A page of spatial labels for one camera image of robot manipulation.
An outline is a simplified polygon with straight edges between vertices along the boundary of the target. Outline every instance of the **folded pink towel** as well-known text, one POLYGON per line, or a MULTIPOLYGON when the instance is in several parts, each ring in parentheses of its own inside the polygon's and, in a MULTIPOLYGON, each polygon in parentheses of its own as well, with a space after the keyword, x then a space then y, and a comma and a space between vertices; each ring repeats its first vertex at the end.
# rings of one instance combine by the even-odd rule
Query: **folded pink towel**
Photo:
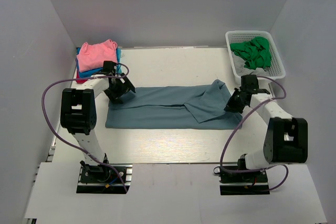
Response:
POLYGON ((79 54, 77 54, 79 71, 85 72, 95 68, 102 68, 105 60, 118 62, 115 52, 117 47, 118 44, 111 39, 95 45, 89 45, 85 42, 79 54))

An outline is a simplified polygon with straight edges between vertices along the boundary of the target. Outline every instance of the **green cloth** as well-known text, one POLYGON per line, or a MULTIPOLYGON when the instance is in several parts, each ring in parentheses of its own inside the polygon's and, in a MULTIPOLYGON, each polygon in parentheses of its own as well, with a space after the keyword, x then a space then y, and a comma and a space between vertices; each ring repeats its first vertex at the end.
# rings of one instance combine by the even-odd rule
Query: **green cloth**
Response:
POLYGON ((269 52, 269 42, 262 37, 242 43, 231 43, 231 51, 245 60, 245 68, 267 68, 271 66, 272 55, 269 52))

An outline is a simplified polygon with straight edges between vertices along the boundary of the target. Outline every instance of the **white plastic basket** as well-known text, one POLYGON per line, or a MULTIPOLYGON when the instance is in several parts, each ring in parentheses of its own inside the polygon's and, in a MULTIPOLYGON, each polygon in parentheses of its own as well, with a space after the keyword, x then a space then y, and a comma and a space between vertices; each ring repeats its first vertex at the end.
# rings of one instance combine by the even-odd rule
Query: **white plastic basket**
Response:
MULTIPOLYGON (((266 31, 228 31, 225 34, 227 49, 229 51, 230 61, 232 65, 233 74, 235 76, 235 81, 239 85, 241 84, 240 76, 236 72, 236 68, 233 62, 233 57, 232 57, 233 52, 231 52, 230 43, 240 43, 240 42, 249 41, 249 40, 254 39, 257 36, 266 38, 268 39, 268 42, 269 42, 269 51, 272 55, 272 61, 271 61, 271 66, 265 69, 265 71, 268 73, 267 75, 273 80, 282 79, 286 76, 286 72, 282 64, 282 61, 280 59, 277 47, 275 46, 275 43, 270 33, 266 31)), ((262 82, 266 82, 266 83, 270 82, 269 80, 262 79, 262 78, 260 78, 259 80, 262 82)))

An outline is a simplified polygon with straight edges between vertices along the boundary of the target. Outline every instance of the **blue cloth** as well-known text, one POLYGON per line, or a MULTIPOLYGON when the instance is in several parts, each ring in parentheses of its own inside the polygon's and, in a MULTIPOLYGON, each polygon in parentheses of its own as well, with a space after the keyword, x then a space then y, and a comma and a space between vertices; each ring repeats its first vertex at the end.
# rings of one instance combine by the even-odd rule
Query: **blue cloth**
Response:
POLYGON ((193 87, 137 88, 109 103, 107 128, 231 130, 242 120, 225 112, 231 97, 225 83, 193 87))
MULTIPOLYGON (((77 47, 77 54, 79 54, 79 51, 80 51, 80 47, 77 47)), ((121 49, 117 48, 116 53, 117 53, 117 61, 120 62, 121 49)), ((96 68, 96 69, 92 69, 92 70, 85 71, 85 72, 79 72, 77 57, 76 57, 76 68, 77 68, 78 75, 79 75, 80 78, 90 77, 94 73, 103 69, 103 68, 96 68)), ((121 73, 121 66, 120 65, 117 66, 117 73, 121 73)))

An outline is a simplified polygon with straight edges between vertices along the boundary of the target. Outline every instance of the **gray cloth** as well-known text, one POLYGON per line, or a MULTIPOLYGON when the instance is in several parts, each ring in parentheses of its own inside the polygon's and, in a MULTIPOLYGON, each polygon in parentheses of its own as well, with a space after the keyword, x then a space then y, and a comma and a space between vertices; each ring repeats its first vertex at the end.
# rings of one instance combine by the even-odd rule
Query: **gray cloth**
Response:
POLYGON ((242 120, 225 112, 230 98, 225 83, 193 87, 137 88, 109 103, 105 126, 118 129, 230 130, 242 120))
POLYGON ((233 63, 236 69, 236 73, 239 76, 244 76, 246 74, 256 74, 258 76, 269 76, 269 73, 266 72, 263 68, 248 69, 245 68, 245 60, 241 57, 232 53, 233 63))

